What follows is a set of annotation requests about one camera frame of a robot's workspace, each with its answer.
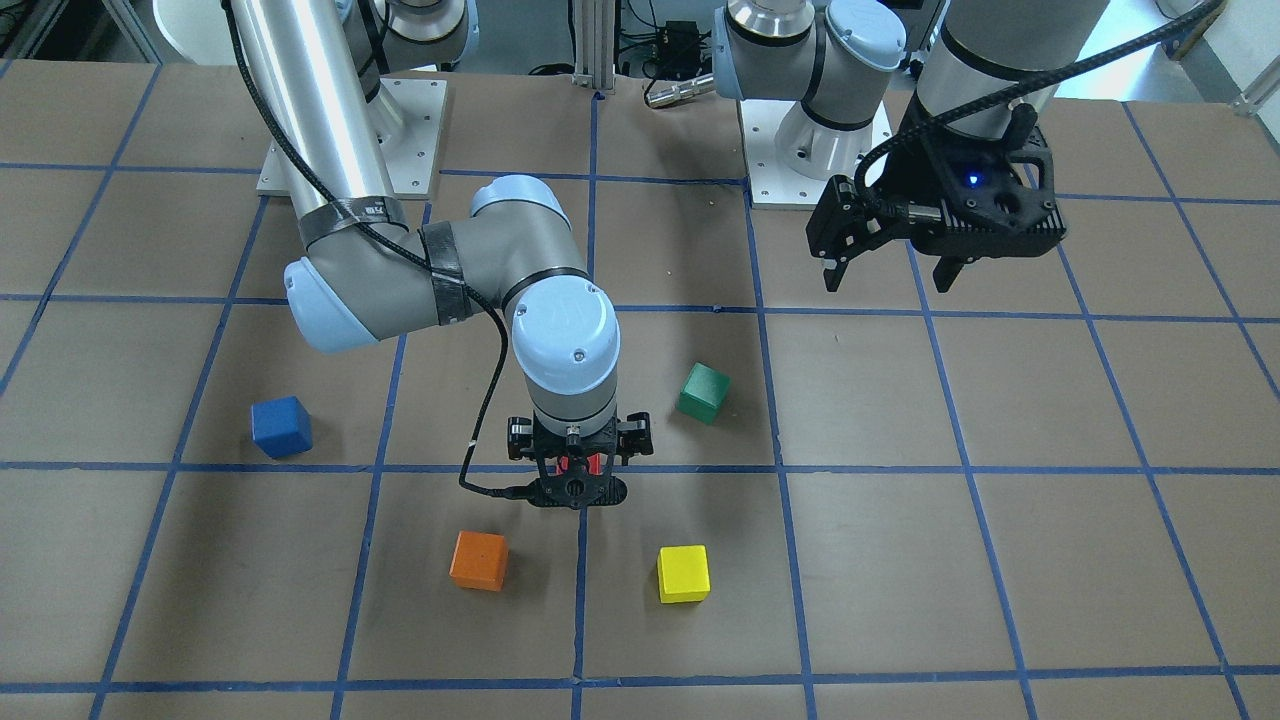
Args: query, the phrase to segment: table surface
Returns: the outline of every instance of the table surface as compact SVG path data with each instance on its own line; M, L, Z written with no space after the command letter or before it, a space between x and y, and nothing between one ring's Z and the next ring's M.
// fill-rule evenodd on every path
M1060 100L1071 233L952 292L891 243L822 288L749 206L736 106L442 76L424 222L547 179L657 454L586 512L456 484L481 320L301 341L232 68L0 65L0 716L1280 716L1280 159L1220 105ZM897 117L906 97L888 97ZM695 361L713 425L675 410ZM296 395L273 461L250 405ZM474 479L511 484L499 386ZM502 533L500 593L448 578ZM658 602L659 547L712 593Z

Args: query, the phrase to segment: wooden block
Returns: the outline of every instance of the wooden block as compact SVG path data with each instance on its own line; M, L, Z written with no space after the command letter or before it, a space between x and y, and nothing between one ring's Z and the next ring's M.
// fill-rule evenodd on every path
M680 401L676 402L676 410L698 418L709 425L716 420L716 415L719 414L721 405L724 404L724 396L728 395L728 375L713 370L701 363L695 363L694 369L689 372L689 378L685 380L685 387L680 388Z
M658 600L664 603L699 602L710 592L707 546L686 544L658 551Z
M471 530L458 533L449 577L460 588L498 592L506 575L507 538Z

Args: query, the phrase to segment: robotic arm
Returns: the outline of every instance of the robotic arm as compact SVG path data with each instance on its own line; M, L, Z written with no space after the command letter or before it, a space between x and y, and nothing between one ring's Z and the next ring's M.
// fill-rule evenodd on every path
M613 459L653 452L649 418L616 418L617 318L588 278L552 191L526 176L497 178L475 195L468 219L410 232L379 151L376 104L357 77L333 0L227 5L241 72L293 165L289 195L306 256L289 264L284 284L307 342L338 352L484 311L502 332L504 355L502 313L534 404L534 419L508 423L508 455L534 460L539 477L503 489L466 482L499 361L460 483L539 506L622 502L626 484L612 475ZM428 5L440 20L434 26L419 12ZM452 27L439 37L457 53L449 36L467 27L474 6L454 17L448 5L461 3L378 4L392 32ZM397 14L404 8L408 20Z
M831 0L826 10L809 0L728 0L713 20L714 79L646 102L712 88L799 100L776 146L797 173L829 178L806 225L827 290L863 252L905 238L940 258L933 282L947 292L980 258L1039 256L1066 236L1038 127L1057 83L1185 33L1222 1L1073 63L1107 0L954 0L897 135L873 149L867 126L904 46L896 17L874 0Z

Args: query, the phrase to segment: black cable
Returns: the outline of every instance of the black cable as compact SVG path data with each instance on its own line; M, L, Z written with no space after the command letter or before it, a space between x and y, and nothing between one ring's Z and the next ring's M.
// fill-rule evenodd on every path
M378 55L383 51L383 42L387 41L387 31L392 27L392 0L387 0L387 6L383 8L381 20L383 29L378 31L378 41L369 45L369 59L365 60L365 64L360 65L358 70L356 70L356 76L358 77L365 76L365 70L374 64L374 60L376 60Z
M650 23L649 20L641 18L640 13L636 13L635 5L631 4L631 0L626 0L626 3L627 3L627 9L631 10L631 15L635 17L635 19L640 20L643 24L652 27L653 29L662 29L660 27L658 27L657 14L654 14L654 20Z
M284 156L289 159L289 163L292 163L293 167L297 168L298 173L302 174L303 179L306 179L307 183L310 183L311 187L314 187L316 192L319 192L320 196L325 199L326 202L335 202L337 196L334 196L333 191L330 191L324 184L324 181L320 179L320 176L316 174L316 172L311 168L311 165L308 165L305 159L302 159L302 155L298 154L298 149L294 147L292 141L289 141L289 136L284 132L284 128L280 127L280 123L276 122L275 115L271 113L271 108L266 104L266 101L262 99L262 95L259 92L257 83L253 82L253 76L250 74L248 64L244 61L244 49L241 45L239 28L237 28L236 26L236 13L232 10L230 0L223 0L223 10L225 10L227 13L227 28L232 36L232 53L236 55L236 67L239 69L241 78L244 81L244 88L248 90L248 95L253 100L253 106L257 108L259 114L262 115L262 122L266 123L266 128L271 133L271 138L280 147L280 151L284 152ZM471 457L475 455L476 443L480 441L480 429L484 427L485 414L489 411L489 402L493 400L493 393L494 391L497 391L498 382L502 379L502 370L507 364L508 338L507 338L507 328L503 324L502 318L498 315L498 311L494 309L493 304L490 304L474 287L466 284L466 282L453 275L435 272L426 260L419 258L417 255L413 255L412 252L404 250L399 245L396 245L390 240L387 240L387 237L384 237L381 233L370 227L367 222L360 222L353 227L361 234L364 234L380 247L384 247L385 250L389 250L390 252L399 255L404 260L419 266L422 272L431 275L433 278L443 279L445 282L461 286L462 291L466 292L467 297L470 297L476 305L479 305L480 309L484 310L486 315L489 315L489 319L493 320L494 327L498 328L498 337L500 340L500 352L498 355L498 363L494 365L493 377L489 379L489 389L485 391L484 401L480 404L480 413L476 415L475 429L471 430L471 442L467 445L467 454L462 459L462 469L458 473L458 484L466 489L470 489L472 492L479 492L481 495L489 495L490 497L506 497L503 495L503 492L506 491L492 491L489 488L474 486L468 483L466 479L467 470L471 468Z
M938 128L942 128L959 119L968 118L969 115L974 115L983 110L988 110L991 108L995 108L996 105L1009 102L1010 100L1030 95L1032 92L1043 90L1051 85L1057 85L1060 82L1068 81L1073 77L1101 68L1102 65L1106 65L1108 63L1114 63L1115 60L1119 60L1120 58L1124 58L1125 55L1129 55L1132 53L1137 53L1138 50L1142 50L1148 45L1155 45L1157 42L1161 42L1162 40L1167 40L1198 24L1202 19L1208 17L1210 13L1216 10L1224 1L1225 0L1204 0L1196 8L1192 8L1190 10L1180 15L1176 20L1166 23L1146 35L1135 37L1129 42L1124 42L1110 50L1098 53L1097 55L1093 55L1091 58L1078 60L1075 63L1071 63L1070 65L1065 65L1055 70L1044 70L1037 73L1032 76L1029 79L1019 82L1018 85L1011 85L1005 90L1000 90L997 92L992 92L977 100L972 100L969 102L965 102L964 105L947 110L941 115L933 115L932 118L924 120L923 123L895 135L893 137L873 147L863 158L861 163L858 164L858 169L854 172L855 192L863 197L864 202L873 213L890 214L887 205L876 197L874 191L867 187L867 170L870 169L872 164L874 164L877 160L887 155L895 147L906 145L908 142L925 133L936 132Z

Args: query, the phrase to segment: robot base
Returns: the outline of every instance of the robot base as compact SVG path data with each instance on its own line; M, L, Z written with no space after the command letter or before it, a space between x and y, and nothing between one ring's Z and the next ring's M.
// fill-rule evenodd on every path
M387 173L401 200L431 199L447 90L448 83L443 79L384 78L381 91L369 105ZM282 161L287 160L273 143L257 178L259 195L288 197L289 183Z
M742 150L746 156L746 170L751 178L751 205L755 208L768 208L778 210L809 210L818 204L822 191L827 187L827 177L836 173L852 174L856 168L832 168L820 179L803 176L788 165L781 156L776 137L782 127L783 118L795 102L790 100L744 100L739 104L739 115L742 122ZM876 109L876 118L865 128L869 132L854 131L850 135L861 133L863 145L858 152L867 152L876 145L888 140L890 124L884 104ZM867 173L867 182L876 182L883 169L884 160L872 165Z

